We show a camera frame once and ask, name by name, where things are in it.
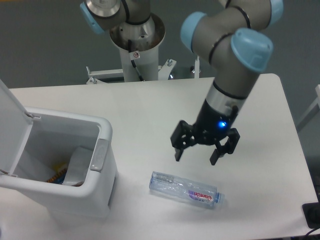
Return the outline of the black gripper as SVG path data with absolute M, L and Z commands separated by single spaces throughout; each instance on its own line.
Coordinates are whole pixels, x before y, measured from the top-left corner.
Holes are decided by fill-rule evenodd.
M 232 107 L 229 115 L 225 115 L 205 100 L 194 124 L 180 120 L 173 131 L 170 141 L 175 150 L 175 160 L 179 162 L 184 150 L 196 144 L 216 146 L 209 159 L 212 166 L 225 154 L 233 154 L 240 139 L 238 130 L 232 128 L 237 116 L 237 105 Z M 221 145 L 220 141 L 226 137 L 225 144 Z

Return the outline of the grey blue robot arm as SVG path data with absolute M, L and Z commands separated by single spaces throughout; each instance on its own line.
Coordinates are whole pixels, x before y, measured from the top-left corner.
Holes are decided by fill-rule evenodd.
M 232 154 L 240 135 L 233 123 L 259 75 L 266 69 L 273 43 L 262 30 L 283 15 L 281 0 L 226 0 L 215 16 L 190 14 L 180 39 L 185 47 L 217 71 L 194 124 L 181 120 L 170 141 L 175 159 L 194 145 L 215 146 L 214 165 Z M 165 36 L 162 20 L 148 0 L 84 0 L 80 10 L 96 34 L 109 32 L 121 54 L 124 80 L 159 80 L 158 46 Z

